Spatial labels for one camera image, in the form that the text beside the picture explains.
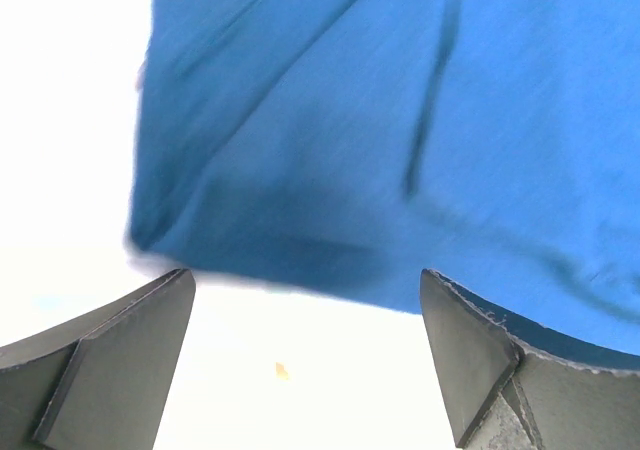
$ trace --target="white background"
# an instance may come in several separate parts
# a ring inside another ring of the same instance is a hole
[[[151,278],[123,247],[149,22],[0,0],[0,345]],[[196,448],[452,449],[421,318],[201,278],[156,444]]]

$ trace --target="folded cloth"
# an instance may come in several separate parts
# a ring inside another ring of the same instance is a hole
[[[640,353],[640,0],[154,0],[130,237]]]

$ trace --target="blue cloth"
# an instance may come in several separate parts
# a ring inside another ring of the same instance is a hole
[[[154,0],[131,239],[640,354],[640,0]]]

